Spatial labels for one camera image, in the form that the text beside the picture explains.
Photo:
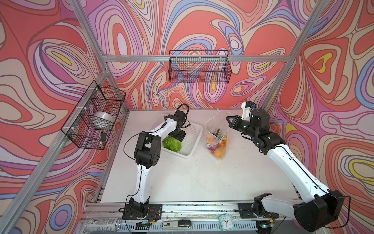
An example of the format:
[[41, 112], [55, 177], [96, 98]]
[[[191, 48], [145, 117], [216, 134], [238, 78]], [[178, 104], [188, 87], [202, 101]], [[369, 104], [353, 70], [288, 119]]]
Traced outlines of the green circuit board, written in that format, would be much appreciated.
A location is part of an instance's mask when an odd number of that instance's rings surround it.
[[135, 225], [135, 230], [136, 231], [147, 231], [150, 229], [150, 227], [153, 225], [153, 223], [149, 223], [149, 222], [146, 222], [146, 223], [143, 223], [143, 222], [138, 222], [136, 223]]

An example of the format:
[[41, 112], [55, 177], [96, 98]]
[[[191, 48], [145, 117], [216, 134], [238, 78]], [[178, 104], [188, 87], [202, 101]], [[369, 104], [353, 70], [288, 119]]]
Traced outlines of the clear zip top bag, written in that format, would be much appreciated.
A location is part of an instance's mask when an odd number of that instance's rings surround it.
[[217, 109], [216, 114], [205, 123], [206, 148], [218, 160], [222, 160], [228, 148], [228, 111]]

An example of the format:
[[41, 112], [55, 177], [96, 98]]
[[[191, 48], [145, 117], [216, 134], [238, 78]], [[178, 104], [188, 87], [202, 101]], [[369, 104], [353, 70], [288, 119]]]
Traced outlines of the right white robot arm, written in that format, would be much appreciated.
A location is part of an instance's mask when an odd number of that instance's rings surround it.
[[291, 152], [281, 136], [270, 130], [270, 116], [252, 101], [243, 102], [242, 115], [227, 116], [231, 129], [254, 143], [261, 153], [277, 164], [299, 194], [298, 199], [280, 199], [271, 193], [254, 198], [251, 208], [258, 218], [279, 214], [314, 232], [338, 220], [345, 196], [319, 181]]

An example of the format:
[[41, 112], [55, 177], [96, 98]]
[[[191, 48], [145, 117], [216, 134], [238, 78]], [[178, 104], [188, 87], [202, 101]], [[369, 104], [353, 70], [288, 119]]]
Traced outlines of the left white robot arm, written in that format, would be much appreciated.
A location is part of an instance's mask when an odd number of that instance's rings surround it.
[[181, 143], [186, 136], [184, 128], [190, 107], [183, 103], [179, 105], [173, 115], [164, 116], [164, 122], [151, 131], [142, 131], [138, 134], [138, 140], [134, 150], [134, 160], [137, 165], [136, 191], [129, 199], [126, 211], [145, 218], [149, 213], [150, 180], [152, 167], [155, 166], [161, 156], [162, 141], [171, 138]]

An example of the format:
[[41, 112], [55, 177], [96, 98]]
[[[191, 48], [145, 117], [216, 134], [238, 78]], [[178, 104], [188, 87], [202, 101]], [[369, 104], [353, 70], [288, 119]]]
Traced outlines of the silver drink can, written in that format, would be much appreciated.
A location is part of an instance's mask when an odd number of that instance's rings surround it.
[[114, 233], [120, 229], [120, 218], [91, 218], [86, 221], [85, 232]]

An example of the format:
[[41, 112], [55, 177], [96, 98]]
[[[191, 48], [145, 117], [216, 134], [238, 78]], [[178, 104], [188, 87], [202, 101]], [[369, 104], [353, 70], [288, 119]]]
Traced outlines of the small teal alarm clock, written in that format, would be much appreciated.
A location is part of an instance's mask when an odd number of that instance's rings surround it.
[[221, 229], [224, 232], [233, 230], [235, 228], [232, 216], [230, 214], [223, 214], [219, 216], [219, 222], [221, 224]]

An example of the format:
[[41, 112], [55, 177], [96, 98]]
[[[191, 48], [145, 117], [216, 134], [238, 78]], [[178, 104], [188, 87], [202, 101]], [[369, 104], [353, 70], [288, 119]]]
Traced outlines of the green lettuce cabbage toy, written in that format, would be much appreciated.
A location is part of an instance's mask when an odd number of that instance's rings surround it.
[[165, 138], [162, 143], [165, 149], [171, 150], [173, 152], [179, 152], [182, 149], [182, 142], [171, 136]]

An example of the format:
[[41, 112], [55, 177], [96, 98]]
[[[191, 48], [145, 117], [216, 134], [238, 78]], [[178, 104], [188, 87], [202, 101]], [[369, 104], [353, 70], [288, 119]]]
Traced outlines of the silver tape roll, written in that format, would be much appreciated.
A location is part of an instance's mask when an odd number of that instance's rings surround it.
[[114, 117], [107, 112], [98, 111], [94, 113], [94, 116], [106, 124], [113, 124], [115, 121]]

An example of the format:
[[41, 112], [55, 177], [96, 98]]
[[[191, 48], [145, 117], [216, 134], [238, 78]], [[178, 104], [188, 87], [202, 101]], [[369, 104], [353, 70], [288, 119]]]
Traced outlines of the purple red onion toy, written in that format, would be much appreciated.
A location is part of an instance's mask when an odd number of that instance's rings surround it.
[[210, 147], [208, 147], [208, 150], [209, 151], [215, 151], [217, 148], [219, 148], [220, 147], [220, 144], [216, 144], [216, 145], [213, 145], [213, 146], [210, 146]]

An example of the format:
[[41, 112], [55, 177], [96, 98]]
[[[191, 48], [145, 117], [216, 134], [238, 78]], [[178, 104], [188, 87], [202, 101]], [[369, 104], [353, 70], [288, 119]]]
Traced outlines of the white plastic perforated basket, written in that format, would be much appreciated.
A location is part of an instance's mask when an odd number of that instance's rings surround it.
[[161, 150], [185, 159], [192, 156], [201, 138], [203, 129], [202, 126], [191, 122], [190, 126], [185, 128], [184, 131], [186, 132], [186, 136], [182, 141], [182, 149], [179, 152], [173, 152], [165, 149], [163, 147], [163, 143], [161, 143]]

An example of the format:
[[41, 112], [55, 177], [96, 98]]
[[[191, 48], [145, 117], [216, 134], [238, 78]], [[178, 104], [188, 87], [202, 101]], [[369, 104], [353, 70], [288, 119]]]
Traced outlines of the aluminium frame post left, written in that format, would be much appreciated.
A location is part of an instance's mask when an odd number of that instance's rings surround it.
[[98, 41], [93, 33], [93, 30], [90, 26], [89, 19], [84, 11], [83, 6], [80, 1], [72, 0], [70, 1], [74, 14], [76, 15], [79, 23], [82, 26], [83, 32], [88, 40], [89, 46], [92, 48], [96, 60], [99, 64], [99, 67], [102, 69], [100, 75], [95, 80], [97, 84], [104, 84], [108, 82], [109, 85], [118, 88], [118, 84], [114, 79], [112, 72], [110, 71], [107, 63], [104, 60], [104, 55], [98, 44]]

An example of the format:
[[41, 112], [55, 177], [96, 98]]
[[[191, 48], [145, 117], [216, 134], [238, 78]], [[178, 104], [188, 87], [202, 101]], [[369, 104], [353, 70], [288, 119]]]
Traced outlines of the black white remote device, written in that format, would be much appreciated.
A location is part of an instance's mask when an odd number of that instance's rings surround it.
[[162, 230], [191, 229], [192, 222], [190, 220], [166, 221], [161, 224]]

